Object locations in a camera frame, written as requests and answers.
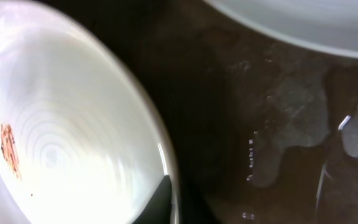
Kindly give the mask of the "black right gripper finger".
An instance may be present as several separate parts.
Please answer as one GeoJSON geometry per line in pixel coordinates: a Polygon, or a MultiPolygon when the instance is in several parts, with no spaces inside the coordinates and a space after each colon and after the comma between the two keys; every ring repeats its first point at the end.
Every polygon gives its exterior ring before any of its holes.
{"type": "Polygon", "coordinates": [[[171,212],[172,183],[166,175],[133,224],[170,224],[171,212]]]}

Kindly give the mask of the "pink plate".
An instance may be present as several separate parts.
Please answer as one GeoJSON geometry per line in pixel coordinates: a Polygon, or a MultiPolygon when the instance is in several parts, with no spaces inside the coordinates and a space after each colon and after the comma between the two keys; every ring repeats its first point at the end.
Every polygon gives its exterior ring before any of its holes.
{"type": "Polygon", "coordinates": [[[0,223],[133,223],[175,154],[135,76],[35,1],[0,1],[0,223]]]}

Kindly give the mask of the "light grey plate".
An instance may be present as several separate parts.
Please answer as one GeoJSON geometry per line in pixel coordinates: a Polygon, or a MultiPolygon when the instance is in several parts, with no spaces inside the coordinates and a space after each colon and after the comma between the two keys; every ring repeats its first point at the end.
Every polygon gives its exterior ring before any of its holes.
{"type": "Polygon", "coordinates": [[[358,0],[206,0],[236,22],[274,39],[358,58],[358,0]]]}

